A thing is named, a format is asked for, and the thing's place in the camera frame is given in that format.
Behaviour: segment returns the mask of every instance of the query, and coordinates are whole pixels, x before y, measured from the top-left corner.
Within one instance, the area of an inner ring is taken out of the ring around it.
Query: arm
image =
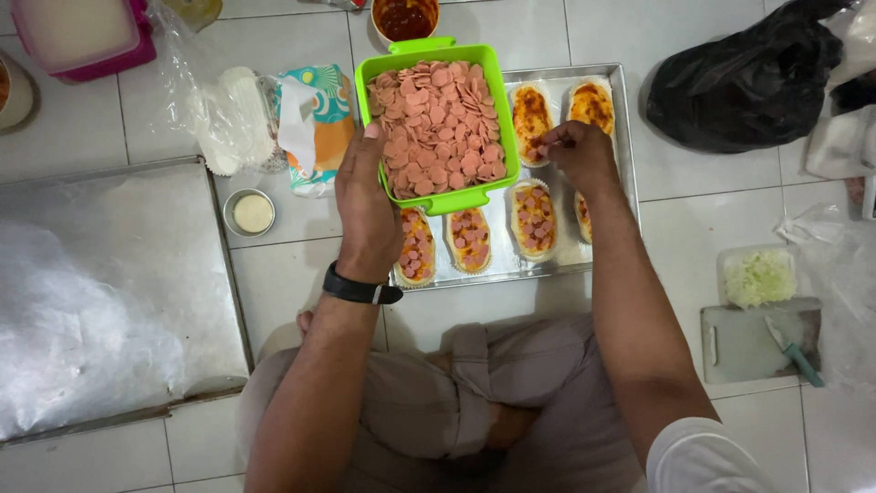
[[[383,150],[379,125],[350,142],[336,177],[343,241],[336,271],[385,282],[401,255],[402,231],[375,179]],[[332,491],[350,462],[379,307],[322,295],[307,337],[258,426],[246,470],[247,493]]]
[[[632,446],[645,467],[667,425],[718,420],[688,343],[648,260],[618,177],[611,138],[568,122],[549,132],[547,155],[587,200],[593,224],[593,318],[597,341]]]

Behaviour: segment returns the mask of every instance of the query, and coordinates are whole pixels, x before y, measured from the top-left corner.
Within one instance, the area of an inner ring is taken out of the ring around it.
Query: white shirt sleeve
[[[757,463],[714,419],[683,418],[657,435],[646,467],[651,493],[775,493]]]

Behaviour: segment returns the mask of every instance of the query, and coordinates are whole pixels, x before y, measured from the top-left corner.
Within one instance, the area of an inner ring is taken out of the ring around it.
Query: mini pizza
[[[457,269],[476,274],[490,266],[490,227],[479,208],[448,214],[446,231]]]
[[[590,211],[584,197],[575,192],[575,215],[578,216],[578,224],[581,226],[581,236],[584,241],[593,243],[593,226],[590,224]]]
[[[395,264],[396,280],[407,288],[419,288],[435,277],[435,242],[432,230],[418,209],[402,209],[402,231],[405,245]]]
[[[555,125],[548,108],[547,92],[539,85],[523,84],[512,92],[511,102],[520,159],[530,168],[548,164],[539,153],[545,133]]]
[[[599,80],[587,81],[569,92],[569,120],[596,125],[607,135],[614,132],[611,87]]]
[[[528,261],[546,261],[556,243],[556,216],[548,186],[539,180],[522,180],[511,188],[511,199],[511,225],[520,253]]]

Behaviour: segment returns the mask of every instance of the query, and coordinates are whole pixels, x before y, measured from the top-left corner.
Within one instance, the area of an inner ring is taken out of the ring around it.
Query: pink container lid
[[[88,68],[107,67],[107,62],[113,60],[129,60],[131,57],[126,55],[141,51],[144,43],[152,50],[149,60],[153,59],[154,47],[148,35],[150,28],[144,15],[145,7],[145,0],[11,0],[12,19],[22,45],[50,75],[83,72],[108,75],[104,73],[105,69],[95,72]],[[115,72],[134,66],[110,65]],[[96,77],[73,78],[87,80]]]

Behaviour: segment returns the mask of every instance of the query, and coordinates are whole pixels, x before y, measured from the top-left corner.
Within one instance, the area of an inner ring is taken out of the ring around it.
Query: black watch strap
[[[326,278],[322,282],[322,290],[333,297],[355,303],[393,304],[404,295],[401,289],[387,283],[369,284],[341,277],[335,271],[335,265],[337,261],[328,266]]]

